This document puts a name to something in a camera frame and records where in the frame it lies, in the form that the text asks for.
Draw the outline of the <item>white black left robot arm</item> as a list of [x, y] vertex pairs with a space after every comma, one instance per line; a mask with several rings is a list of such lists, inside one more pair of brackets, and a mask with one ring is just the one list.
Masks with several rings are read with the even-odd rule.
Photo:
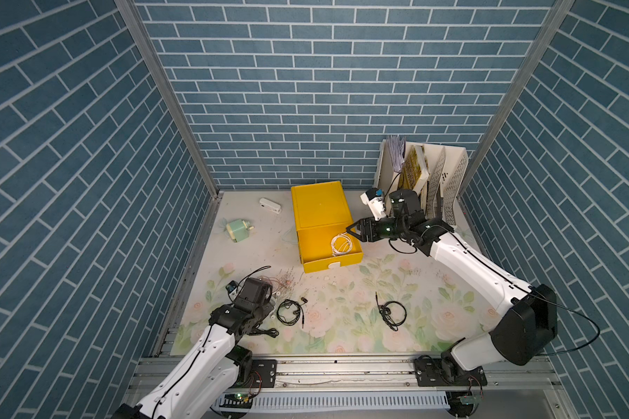
[[113, 418], [201, 418], [227, 389], [248, 380], [253, 353], [240, 340], [274, 310], [273, 286], [248, 278], [233, 302], [211, 312], [201, 338], [174, 369], [135, 406]]

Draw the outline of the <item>yellow plastic drawer cabinet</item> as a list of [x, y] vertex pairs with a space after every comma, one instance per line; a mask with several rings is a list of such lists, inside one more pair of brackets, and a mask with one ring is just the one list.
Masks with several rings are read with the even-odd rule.
[[363, 260], [360, 241], [349, 254], [333, 257], [330, 241], [346, 233], [352, 225], [342, 183], [339, 181], [295, 186], [291, 188], [300, 261], [304, 272], [314, 273], [331, 268], [359, 264]]

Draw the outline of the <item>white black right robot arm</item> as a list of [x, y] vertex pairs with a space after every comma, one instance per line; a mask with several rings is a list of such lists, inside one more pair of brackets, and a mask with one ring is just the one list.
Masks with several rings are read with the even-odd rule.
[[464, 338], [441, 354], [440, 371], [447, 382], [498, 361], [523, 366], [557, 337], [554, 291], [506, 272], [466, 244], [442, 218], [426, 216], [414, 190], [396, 190], [385, 197], [370, 188], [360, 199], [372, 215], [349, 225], [351, 236], [365, 243], [407, 243], [452, 269], [501, 317], [490, 331]]

